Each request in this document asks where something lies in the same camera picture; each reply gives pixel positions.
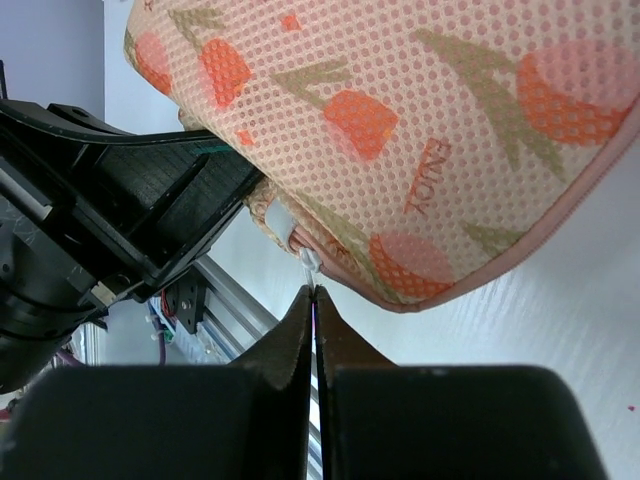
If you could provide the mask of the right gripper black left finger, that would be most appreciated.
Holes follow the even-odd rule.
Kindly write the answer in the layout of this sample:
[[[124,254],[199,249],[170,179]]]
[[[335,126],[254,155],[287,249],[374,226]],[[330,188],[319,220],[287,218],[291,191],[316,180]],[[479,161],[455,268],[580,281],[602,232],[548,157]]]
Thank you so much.
[[[66,367],[19,403],[5,479],[302,479],[312,292],[226,365]]]

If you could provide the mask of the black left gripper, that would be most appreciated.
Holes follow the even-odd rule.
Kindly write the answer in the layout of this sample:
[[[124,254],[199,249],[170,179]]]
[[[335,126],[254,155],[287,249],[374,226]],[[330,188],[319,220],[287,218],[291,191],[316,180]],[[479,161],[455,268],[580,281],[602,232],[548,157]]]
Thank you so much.
[[[261,172],[206,130],[136,135],[61,104],[1,103],[1,391],[85,323],[206,253]]]

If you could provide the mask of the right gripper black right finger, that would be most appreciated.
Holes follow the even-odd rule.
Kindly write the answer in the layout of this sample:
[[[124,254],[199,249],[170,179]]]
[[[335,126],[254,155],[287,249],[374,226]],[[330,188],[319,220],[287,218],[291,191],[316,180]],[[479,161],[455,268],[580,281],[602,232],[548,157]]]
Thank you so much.
[[[532,365],[398,366],[314,299],[327,479],[603,479],[581,410]]]

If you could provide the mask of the peach tulip-print laundry bag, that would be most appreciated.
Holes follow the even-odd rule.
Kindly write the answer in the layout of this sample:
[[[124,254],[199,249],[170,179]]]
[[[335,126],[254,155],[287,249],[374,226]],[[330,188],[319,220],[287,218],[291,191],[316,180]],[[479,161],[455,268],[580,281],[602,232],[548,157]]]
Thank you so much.
[[[396,312],[514,268],[639,133],[635,1],[137,1],[124,49],[281,248]]]

